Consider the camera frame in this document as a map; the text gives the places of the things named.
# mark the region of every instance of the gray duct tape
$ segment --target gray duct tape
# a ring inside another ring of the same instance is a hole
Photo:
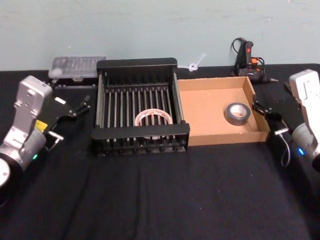
[[[227,107],[224,117],[228,123],[235,126],[242,126],[246,124],[250,114],[249,107],[240,102],[234,102]]]

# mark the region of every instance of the black cable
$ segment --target black cable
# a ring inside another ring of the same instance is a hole
[[[260,72],[260,78],[262,78],[265,75],[265,60],[262,57],[252,57],[253,59],[256,59],[261,64],[261,72]]]
[[[245,42],[245,39],[242,38],[242,37],[237,37],[235,40],[233,40],[233,42],[231,43],[231,47],[233,48],[233,50],[238,54],[238,51],[236,50],[235,48],[235,42],[236,41],[239,41],[239,42],[242,42],[244,43]]]

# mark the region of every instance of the cardboard box tray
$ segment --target cardboard box tray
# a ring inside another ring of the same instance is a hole
[[[190,124],[189,146],[265,142],[270,128],[263,116],[252,110],[255,91],[247,77],[180,79],[184,119]],[[229,104],[242,103],[251,115],[245,125],[225,119]]]

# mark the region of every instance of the blue led light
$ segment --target blue led light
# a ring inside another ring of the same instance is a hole
[[[304,156],[305,155],[305,151],[302,150],[302,148],[298,147],[298,152],[300,153],[300,155]]]

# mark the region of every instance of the black tabletop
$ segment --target black tabletop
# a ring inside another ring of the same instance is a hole
[[[283,82],[305,69],[320,72],[320,65],[268,65],[279,83],[254,89],[266,103],[288,97]],[[227,77],[231,70],[200,67],[178,77]],[[18,83],[28,75],[48,79],[47,71],[0,72],[0,139],[12,124]],[[91,105],[96,101],[94,88],[54,94],[74,107],[87,94]],[[281,168],[269,144],[97,158],[90,151],[94,118],[93,108],[57,127],[64,141],[39,154],[1,209],[2,239],[319,239],[318,212],[302,200],[292,181],[299,176]]]

